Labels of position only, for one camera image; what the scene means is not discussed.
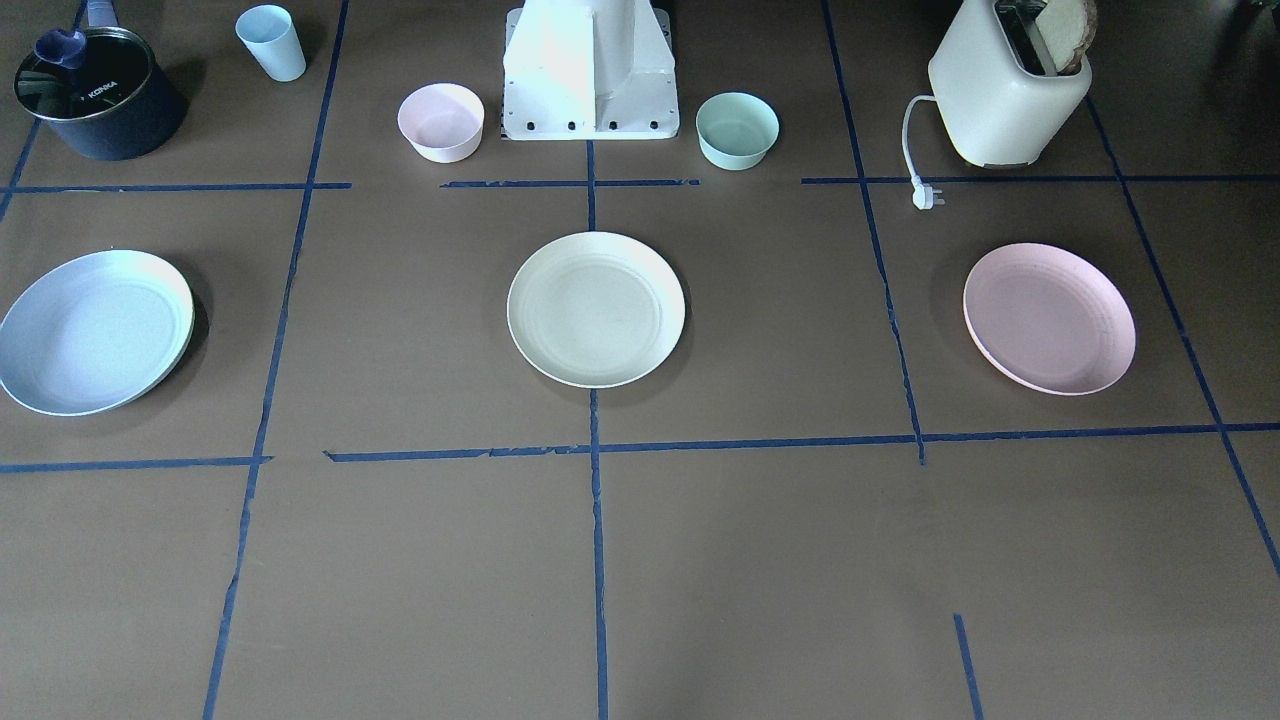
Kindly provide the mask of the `cream plate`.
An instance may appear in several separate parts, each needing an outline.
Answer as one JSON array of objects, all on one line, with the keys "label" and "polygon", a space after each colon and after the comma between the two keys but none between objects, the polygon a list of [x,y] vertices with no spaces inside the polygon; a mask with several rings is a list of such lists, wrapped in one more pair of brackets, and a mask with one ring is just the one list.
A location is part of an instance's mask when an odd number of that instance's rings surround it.
[{"label": "cream plate", "polygon": [[654,372],[675,351],[687,304],[673,268],[640,241],[568,234],[534,252],[506,301],[512,341],[541,374],[604,389]]}]

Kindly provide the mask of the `light blue cup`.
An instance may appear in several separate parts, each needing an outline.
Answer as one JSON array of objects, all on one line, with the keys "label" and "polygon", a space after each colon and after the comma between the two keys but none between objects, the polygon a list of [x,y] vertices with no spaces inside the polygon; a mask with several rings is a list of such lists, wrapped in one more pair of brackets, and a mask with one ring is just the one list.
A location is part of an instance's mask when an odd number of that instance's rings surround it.
[{"label": "light blue cup", "polygon": [[298,79],[306,70],[292,14],[283,6],[262,4],[239,14],[236,36],[275,82]]}]

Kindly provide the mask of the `pink plate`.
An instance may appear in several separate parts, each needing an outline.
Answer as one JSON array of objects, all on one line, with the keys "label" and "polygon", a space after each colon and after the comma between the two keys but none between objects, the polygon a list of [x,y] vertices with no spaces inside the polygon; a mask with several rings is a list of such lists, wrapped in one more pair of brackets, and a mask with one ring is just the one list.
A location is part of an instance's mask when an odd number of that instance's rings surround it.
[{"label": "pink plate", "polygon": [[1010,243],[986,254],[963,290],[966,329],[1020,386],[1083,396],[1116,384],[1137,355],[1137,325],[1114,282],[1074,252]]}]

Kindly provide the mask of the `pink bowl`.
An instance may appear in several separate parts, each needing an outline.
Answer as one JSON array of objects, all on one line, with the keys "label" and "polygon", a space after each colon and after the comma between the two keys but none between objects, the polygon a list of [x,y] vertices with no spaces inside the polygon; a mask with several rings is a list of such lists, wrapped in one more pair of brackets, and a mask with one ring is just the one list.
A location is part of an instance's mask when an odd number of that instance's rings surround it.
[{"label": "pink bowl", "polygon": [[397,126],[421,158],[449,164],[475,154],[483,141],[485,115],[484,102],[472,90],[434,83],[402,101]]}]

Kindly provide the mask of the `blue plate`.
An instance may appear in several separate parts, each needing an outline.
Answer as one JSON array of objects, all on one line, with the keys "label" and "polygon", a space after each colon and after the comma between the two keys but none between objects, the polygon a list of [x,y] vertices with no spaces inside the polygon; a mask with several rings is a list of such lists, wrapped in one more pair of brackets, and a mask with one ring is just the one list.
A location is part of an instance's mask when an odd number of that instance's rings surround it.
[{"label": "blue plate", "polygon": [[38,278],[4,316],[3,388],[50,416],[105,413],[164,380],[193,329],[192,291],[169,261],[92,252]]}]

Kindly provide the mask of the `green bowl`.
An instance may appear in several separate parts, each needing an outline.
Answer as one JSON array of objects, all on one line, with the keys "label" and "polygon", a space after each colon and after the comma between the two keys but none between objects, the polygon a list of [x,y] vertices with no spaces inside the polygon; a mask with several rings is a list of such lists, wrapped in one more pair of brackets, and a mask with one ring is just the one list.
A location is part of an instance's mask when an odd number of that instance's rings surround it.
[{"label": "green bowl", "polygon": [[781,123],[763,99],[726,92],[705,100],[695,115],[701,155],[722,170],[748,170],[758,165],[780,137]]}]

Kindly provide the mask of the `toast slice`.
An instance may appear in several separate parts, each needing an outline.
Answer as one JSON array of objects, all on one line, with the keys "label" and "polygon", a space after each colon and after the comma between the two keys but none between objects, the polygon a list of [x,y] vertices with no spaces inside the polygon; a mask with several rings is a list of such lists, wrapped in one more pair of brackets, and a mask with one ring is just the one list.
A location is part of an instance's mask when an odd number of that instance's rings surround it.
[{"label": "toast slice", "polygon": [[1079,72],[1093,42],[1098,12],[1096,1],[1044,1],[1034,19],[1056,76]]}]

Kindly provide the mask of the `dark blue pot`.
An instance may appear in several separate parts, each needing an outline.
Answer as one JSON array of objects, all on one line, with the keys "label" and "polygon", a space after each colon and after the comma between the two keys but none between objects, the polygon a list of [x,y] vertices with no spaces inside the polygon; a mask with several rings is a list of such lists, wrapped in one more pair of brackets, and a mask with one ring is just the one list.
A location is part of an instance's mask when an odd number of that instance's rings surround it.
[{"label": "dark blue pot", "polygon": [[[118,27],[86,31],[97,28]],[[159,65],[154,50],[137,33],[124,31],[140,38],[154,56],[150,82],[127,105],[79,120],[46,120],[22,106],[83,158],[104,161],[140,158],[165,143],[186,118],[188,102]]]}]

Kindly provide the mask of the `glass pot lid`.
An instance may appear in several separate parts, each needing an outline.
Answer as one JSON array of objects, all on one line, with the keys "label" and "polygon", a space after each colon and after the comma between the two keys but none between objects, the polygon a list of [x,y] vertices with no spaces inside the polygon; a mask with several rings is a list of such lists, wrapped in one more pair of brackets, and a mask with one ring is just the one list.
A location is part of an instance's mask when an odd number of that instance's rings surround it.
[{"label": "glass pot lid", "polygon": [[18,102],[46,120],[79,120],[127,105],[150,82],[154,56],[124,29],[50,29],[15,72]]}]

